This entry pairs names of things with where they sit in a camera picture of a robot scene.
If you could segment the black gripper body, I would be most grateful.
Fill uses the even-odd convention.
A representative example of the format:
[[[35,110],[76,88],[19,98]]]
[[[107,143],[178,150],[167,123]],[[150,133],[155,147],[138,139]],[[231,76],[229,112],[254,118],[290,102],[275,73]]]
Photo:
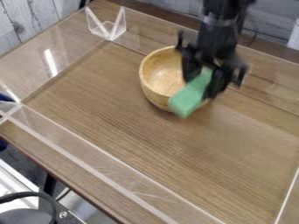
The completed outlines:
[[[241,87],[249,71],[249,64],[239,58],[237,53],[242,25],[239,22],[231,24],[213,24],[203,22],[197,39],[183,44],[186,32],[179,30],[175,50],[183,56],[185,53],[195,55],[205,66],[217,65],[233,68],[233,80],[235,86]]]

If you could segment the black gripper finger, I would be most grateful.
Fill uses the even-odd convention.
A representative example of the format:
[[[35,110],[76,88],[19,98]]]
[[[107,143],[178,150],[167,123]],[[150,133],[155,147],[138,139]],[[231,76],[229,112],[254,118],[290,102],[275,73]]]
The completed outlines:
[[[185,82],[193,81],[202,73],[202,63],[191,53],[182,55],[182,74]]]
[[[233,80],[233,68],[229,66],[209,65],[211,69],[211,81],[205,91],[206,99],[215,99],[226,90]]]

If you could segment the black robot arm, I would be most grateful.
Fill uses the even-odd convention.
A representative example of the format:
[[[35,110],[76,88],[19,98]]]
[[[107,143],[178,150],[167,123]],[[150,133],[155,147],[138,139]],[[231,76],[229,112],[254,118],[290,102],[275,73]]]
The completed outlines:
[[[242,85],[249,64],[237,53],[239,35],[249,6],[257,0],[203,0],[201,29],[194,42],[183,45],[185,32],[178,33],[175,50],[182,54],[182,75],[191,82],[205,66],[211,69],[211,81],[205,97],[214,99],[230,83]]]

